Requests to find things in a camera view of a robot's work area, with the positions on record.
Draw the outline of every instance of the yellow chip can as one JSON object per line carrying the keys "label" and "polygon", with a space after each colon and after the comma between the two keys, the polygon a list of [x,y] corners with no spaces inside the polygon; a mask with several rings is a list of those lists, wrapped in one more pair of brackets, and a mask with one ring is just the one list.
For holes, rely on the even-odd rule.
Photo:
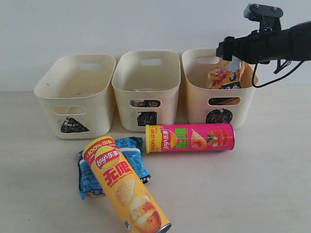
{"label": "yellow chip can", "polygon": [[172,224],[110,136],[92,141],[83,150],[122,224],[129,233],[165,233]]}

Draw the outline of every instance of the blue snack package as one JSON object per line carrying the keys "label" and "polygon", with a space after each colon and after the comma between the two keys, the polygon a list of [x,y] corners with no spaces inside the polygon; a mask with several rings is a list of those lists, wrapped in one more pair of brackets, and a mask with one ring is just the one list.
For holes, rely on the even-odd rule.
{"label": "blue snack package", "polygon": [[[143,140],[140,137],[127,137],[116,140],[116,145],[122,151],[123,155],[137,173],[143,183],[147,183],[151,175],[142,164],[141,149]],[[104,194],[103,189],[94,176],[90,166],[82,158],[83,150],[77,155],[79,156],[79,193],[84,200],[85,197],[97,196]]]}

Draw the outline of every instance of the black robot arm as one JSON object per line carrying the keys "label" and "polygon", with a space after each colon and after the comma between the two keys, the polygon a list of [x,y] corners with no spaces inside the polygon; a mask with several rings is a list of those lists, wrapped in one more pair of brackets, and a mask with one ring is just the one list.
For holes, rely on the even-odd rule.
{"label": "black robot arm", "polygon": [[231,61],[235,56],[249,64],[269,64],[277,60],[275,74],[288,66],[291,61],[299,61],[298,65],[285,76],[261,86],[277,82],[292,74],[304,61],[311,60],[311,21],[282,30],[280,8],[259,4],[250,4],[244,11],[244,17],[260,23],[259,30],[252,31],[248,36],[234,38],[228,36],[219,43],[216,56]]}

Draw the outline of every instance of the plastic storage basket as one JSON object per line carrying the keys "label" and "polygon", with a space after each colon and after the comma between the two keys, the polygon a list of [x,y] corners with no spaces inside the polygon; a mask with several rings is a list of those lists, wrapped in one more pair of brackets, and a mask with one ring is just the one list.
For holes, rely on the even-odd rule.
{"label": "plastic storage basket", "polygon": [[147,124],[174,124],[180,75],[176,53],[132,51],[124,54],[112,79],[122,126],[144,132]]}
{"label": "plastic storage basket", "polygon": [[73,55],[59,59],[35,87],[56,136],[95,138],[106,134],[116,108],[111,79],[116,59]]}
{"label": "plastic storage basket", "polygon": [[[241,89],[206,89],[207,74],[216,69],[219,62],[219,58],[215,57],[215,51],[215,49],[196,49],[182,54],[186,76],[188,121],[191,124],[211,123],[212,119],[214,120],[212,123],[230,123],[236,129],[243,125],[255,92],[255,88],[251,85],[251,78],[249,78],[253,70],[245,64]],[[209,104],[210,99],[228,97],[240,98],[240,102],[236,105]]]}

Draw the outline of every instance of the beige tabletop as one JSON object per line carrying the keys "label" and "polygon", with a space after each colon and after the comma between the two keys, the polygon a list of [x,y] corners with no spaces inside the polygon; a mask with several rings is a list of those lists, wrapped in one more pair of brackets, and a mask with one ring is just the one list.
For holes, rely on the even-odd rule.
{"label": "beige tabletop", "polygon": [[[33,93],[0,100],[0,232],[126,232],[106,196],[80,198],[75,154],[91,140],[55,137]],[[256,90],[234,150],[144,153],[169,232],[311,232],[310,119],[311,86],[272,85]],[[109,135],[144,138],[118,114]]]}

